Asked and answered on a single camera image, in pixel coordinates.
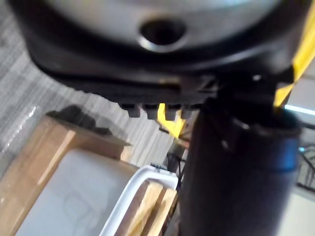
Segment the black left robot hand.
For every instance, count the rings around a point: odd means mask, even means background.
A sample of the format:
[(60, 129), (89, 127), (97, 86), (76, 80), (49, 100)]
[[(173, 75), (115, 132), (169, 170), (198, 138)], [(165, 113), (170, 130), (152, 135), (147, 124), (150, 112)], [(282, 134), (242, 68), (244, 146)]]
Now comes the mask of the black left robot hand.
[(310, 0), (9, 0), (29, 56), (61, 84), (138, 117), (198, 111), (184, 236), (274, 236), (302, 125), (274, 106), (294, 79)]

